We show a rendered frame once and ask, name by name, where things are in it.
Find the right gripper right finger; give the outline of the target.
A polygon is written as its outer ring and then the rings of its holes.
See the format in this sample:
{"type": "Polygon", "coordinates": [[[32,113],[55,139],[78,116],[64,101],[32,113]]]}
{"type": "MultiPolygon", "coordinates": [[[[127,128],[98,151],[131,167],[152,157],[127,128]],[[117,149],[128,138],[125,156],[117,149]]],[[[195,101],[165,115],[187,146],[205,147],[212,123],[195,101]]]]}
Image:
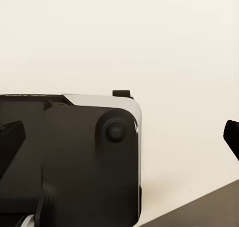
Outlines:
{"type": "Polygon", "coordinates": [[[223,138],[239,160],[239,122],[228,120],[225,125],[223,138]]]}

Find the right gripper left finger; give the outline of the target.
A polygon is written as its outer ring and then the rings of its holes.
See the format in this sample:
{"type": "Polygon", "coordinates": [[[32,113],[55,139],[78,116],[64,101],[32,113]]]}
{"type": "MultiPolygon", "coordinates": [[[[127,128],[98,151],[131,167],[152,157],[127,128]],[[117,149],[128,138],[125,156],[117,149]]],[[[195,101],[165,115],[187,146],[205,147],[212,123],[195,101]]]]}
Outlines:
{"type": "Polygon", "coordinates": [[[21,120],[0,126],[0,180],[25,139],[25,129],[21,120]]]}

